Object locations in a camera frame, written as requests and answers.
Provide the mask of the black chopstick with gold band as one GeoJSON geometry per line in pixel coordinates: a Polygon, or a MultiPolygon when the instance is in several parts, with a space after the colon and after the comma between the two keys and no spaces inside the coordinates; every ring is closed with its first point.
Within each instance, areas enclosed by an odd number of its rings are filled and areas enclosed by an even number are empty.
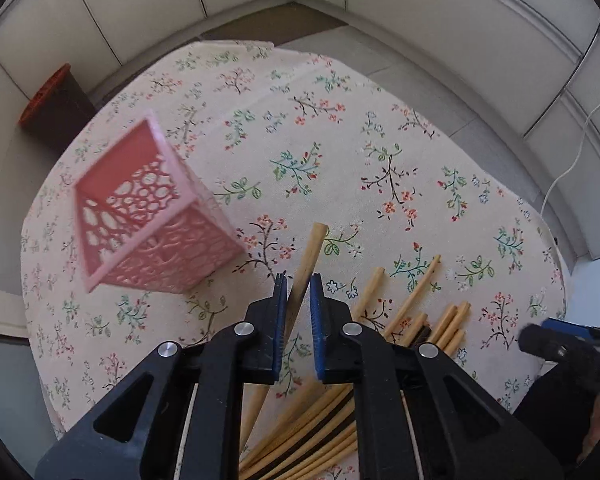
{"type": "Polygon", "coordinates": [[[307,479],[338,463],[356,447],[351,386],[332,396],[316,422],[307,422],[292,437],[264,454],[239,474],[241,479],[307,479]]]}

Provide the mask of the wooden chopstick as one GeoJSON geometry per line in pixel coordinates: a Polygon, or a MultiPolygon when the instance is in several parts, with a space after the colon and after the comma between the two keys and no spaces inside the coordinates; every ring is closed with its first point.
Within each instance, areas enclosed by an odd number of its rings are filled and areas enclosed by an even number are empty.
{"type": "Polygon", "coordinates": [[[351,316],[353,321],[357,321],[361,318],[368,304],[372,301],[373,296],[376,294],[377,289],[382,283],[385,276],[384,268],[375,268],[372,276],[367,281],[362,294],[358,297],[358,301],[351,308],[351,316]]]}
{"type": "Polygon", "coordinates": [[[394,315],[393,319],[389,322],[389,324],[382,331],[382,336],[385,338],[390,338],[391,334],[400,327],[402,320],[406,317],[407,312],[411,309],[412,305],[416,301],[416,298],[420,294],[420,291],[426,286],[428,280],[434,274],[434,271],[437,270],[437,266],[440,263],[441,256],[435,255],[432,258],[430,265],[425,271],[424,275],[420,278],[420,280],[416,283],[413,290],[407,296],[407,298],[401,304],[400,309],[394,315]]]}
{"type": "Polygon", "coordinates": [[[413,342],[417,334],[424,327],[427,318],[428,314],[426,312],[420,312],[412,319],[411,325],[407,327],[406,332],[400,339],[400,346],[408,347],[413,342]]]}
{"type": "Polygon", "coordinates": [[[465,331],[461,328],[458,330],[450,342],[445,346],[444,353],[451,358],[454,358],[456,355],[457,349],[460,348],[460,344],[463,342],[465,337],[465,331]]]}
{"type": "Polygon", "coordinates": [[[456,311],[457,306],[455,304],[450,304],[449,307],[446,308],[444,313],[441,315],[441,318],[438,319],[436,326],[434,326],[432,329],[429,338],[427,339],[428,342],[431,342],[432,344],[436,344],[438,342],[445,330],[453,321],[453,318],[455,318],[456,311]]]}
{"type": "Polygon", "coordinates": [[[437,346],[439,349],[444,350],[448,344],[451,342],[452,338],[455,336],[456,332],[460,329],[463,322],[465,321],[466,316],[470,310],[470,303],[468,301],[463,301],[460,306],[456,309],[454,316],[448,326],[446,326],[445,331],[442,333],[440,338],[437,341],[437,346]]]}
{"type": "MultiPolygon", "coordinates": [[[[294,274],[294,281],[292,282],[291,291],[287,300],[282,349],[285,349],[291,331],[294,328],[294,323],[298,318],[298,313],[300,311],[300,307],[302,306],[306,289],[309,286],[310,277],[317,263],[318,256],[320,255],[327,229],[328,226],[321,222],[315,222],[312,226],[308,244],[306,244],[306,249],[303,252],[300,266],[294,274]]],[[[268,395],[268,390],[270,390],[269,385],[250,385],[248,388],[250,397],[248,398],[245,411],[242,413],[239,451],[242,451],[248,442],[253,427],[256,424],[260,411],[262,410],[266,396],[268,395]]]]}

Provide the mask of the white kitchen cabinets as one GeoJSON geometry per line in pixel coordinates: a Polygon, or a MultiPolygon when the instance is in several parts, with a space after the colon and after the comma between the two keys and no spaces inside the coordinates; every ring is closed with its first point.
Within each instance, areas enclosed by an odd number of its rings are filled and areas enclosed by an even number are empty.
{"type": "MultiPolygon", "coordinates": [[[[0,0],[0,66],[23,93],[71,63],[85,90],[195,29],[289,0],[0,0]]],[[[478,108],[528,160],[575,250],[600,258],[600,3],[294,0],[361,26],[478,108]]]]}

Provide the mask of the wooden chopstick on table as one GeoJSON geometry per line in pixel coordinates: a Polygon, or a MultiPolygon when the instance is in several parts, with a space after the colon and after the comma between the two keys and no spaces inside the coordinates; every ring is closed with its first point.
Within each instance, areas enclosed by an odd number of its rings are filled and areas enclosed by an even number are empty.
{"type": "Polygon", "coordinates": [[[463,322],[465,321],[466,316],[470,310],[470,303],[468,301],[463,301],[460,306],[456,309],[454,316],[448,326],[446,326],[445,331],[442,333],[440,338],[437,341],[437,346],[439,349],[444,350],[448,344],[451,342],[452,338],[455,336],[456,332],[460,329],[463,322]]]}
{"type": "Polygon", "coordinates": [[[465,337],[465,331],[461,328],[458,330],[450,342],[445,346],[444,353],[451,358],[454,358],[456,355],[457,349],[460,348],[460,344],[463,342],[465,337]]]}
{"type": "Polygon", "coordinates": [[[416,298],[420,294],[420,291],[426,286],[428,280],[434,274],[434,271],[437,270],[437,266],[440,263],[441,256],[435,255],[432,258],[430,265],[425,271],[424,275],[420,278],[420,280],[416,283],[413,290],[407,296],[407,298],[401,304],[400,309],[394,315],[393,319],[389,322],[389,324],[382,331],[382,336],[385,338],[390,338],[391,334],[400,327],[402,320],[406,317],[407,312],[411,309],[412,305],[416,301],[416,298]]]}
{"type": "Polygon", "coordinates": [[[436,326],[434,326],[432,329],[429,338],[427,339],[428,342],[431,342],[432,344],[436,344],[438,342],[445,330],[453,321],[453,318],[455,318],[456,311],[457,306],[455,304],[450,304],[449,307],[446,308],[444,313],[441,315],[441,318],[438,319],[436,326]]]}
{"type": "Polygon", "coordinates": [[[377,289],[382,283],[385,276],[384,268],[375,268],[372,276],[367,281],[362,294],[358,297],[358,301],[351,308],[351,316],[353,321],[357,321],[361,318],[368,304],[372,301],[373,296],[376,294],[377,289]]]}
{"type": "Polygon", "coordinates": [[[424,327],[427,318],[428,314],[426,312],[420,312],[412,319],[411,325],[407,327],[406,332],[400,339],[400,346],[408,347],[413,342],[417,334],[424,327]]]}

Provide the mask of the pink perforated utensil basket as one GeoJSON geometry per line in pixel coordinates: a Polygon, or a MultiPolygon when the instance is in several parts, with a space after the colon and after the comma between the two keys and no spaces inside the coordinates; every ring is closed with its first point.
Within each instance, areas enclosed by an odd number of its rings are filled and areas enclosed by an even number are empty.
{"type": "Polygon", "coordinates": [[[182,294],[245,251],[214,195],[146,114],[73,185],[87,292],[182,294]]]}

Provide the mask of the floral tablecloth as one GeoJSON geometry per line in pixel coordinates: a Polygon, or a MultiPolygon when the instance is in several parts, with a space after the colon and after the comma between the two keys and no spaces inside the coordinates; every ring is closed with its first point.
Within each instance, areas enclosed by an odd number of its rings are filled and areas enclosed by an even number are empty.
{"type": "MultiPolygon", "coordinates": [[[[58,442],[159,344],[205,344],[271,296],[279,274],[288,300],[315,222],[328,229],[311,278],[318,274],[325,296],[350,315],[373,270],[385,269],[355,321],[381,336],[440,255],[400,327],[383,337],[399,344],[426,312],[405,348],[431,344],[446,308],[468,301],[465,337],[449,358],[550,452],[521,415],[541,361],[519,349],[519,332],[566,305],[558,249],[539,209],[352,68],[267,42],[230,41],[181,48],[132,81],[60,156],[23,220],[23,299],[58,442]],[[182,294],[111,285],[87,292],[73,185],[148,113],[245,251],[182,294]]],[[[310,281],[235,479],[352,387],[317,378],[310,281]]]]}

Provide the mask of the dark bin with red liner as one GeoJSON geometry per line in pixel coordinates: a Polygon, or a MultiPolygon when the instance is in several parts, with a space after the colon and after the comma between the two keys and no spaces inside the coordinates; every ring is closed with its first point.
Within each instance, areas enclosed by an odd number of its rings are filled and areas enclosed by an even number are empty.
{"type": "Polygon", "coordinates": [[[95,115],[94,104],[66,63],[32,96],[18,126],[36,142],[61,155],[95,115]]]}

